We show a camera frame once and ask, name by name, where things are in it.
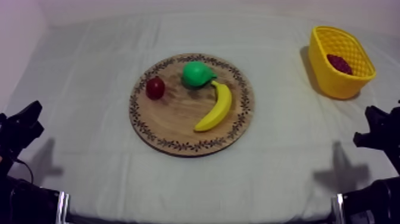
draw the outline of yellow basket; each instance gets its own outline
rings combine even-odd
[[[337,71],[327,54],[342,57],[353,75]],[[328,96],[348,99],[355,96],[376,71],[359,41],[349,33],[328,26],[317,26],[311,34],[308,56],[321,90]]]

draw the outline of yellow banana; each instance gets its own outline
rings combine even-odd
[[[232,104],[232,93],[225,84],[219,84],[216,81],[211,81],[211,84],[217,90],[217,103],[214,108],[195,126],[195,131],[203,132],[210,130],[219,124],[228,114]]]

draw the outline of red fruit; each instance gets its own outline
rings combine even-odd
[[[146,83],[146,94],[150,99],[160,99],[165,92],[165,84],[160,77],[155,76]]]
[[[326,56],[328,58],[329,63],[337,70],[341,71],[342,73],[351,74],[353,75],[353,71],[347,62],[339,56],[328,54]]]

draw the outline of round wooden board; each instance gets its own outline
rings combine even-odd
[[[195,125],[215,105],[215,88],[207,84],[198,90],[181,83],[189,61],[202,61],[232,92],[232,106],[224,120],[206,132]],[[151,100],[146,82],[159,76],[165,82],[164,96]],[[254,94],[248,79],[232,64],[211,55],[180,54],[152,66],[135,84],[130,96],[129,117],[136,133],[150,146],[179,157],[199,157],[220,151],[246,131],[254,111]]]

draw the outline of table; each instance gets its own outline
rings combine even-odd
[[[368,105],[399,99],[400,39],[354,27],[377,70],[361,94],[320,94],[307,58],[319,22],[260,13],[159,13],[51,29],[7,107],[38,99],[43,135],[20,159],[35,184],[71,194],[71,211],[146,222],[284,222],[330,212],[330,197],[396,176],[383,152],[356,148]],[[128,117],[136,79],[175,54],[224,58],[250,80],[255,113],[231,147],[175,158],[144,144]],[[24,167],[11,172],[29,178]]]

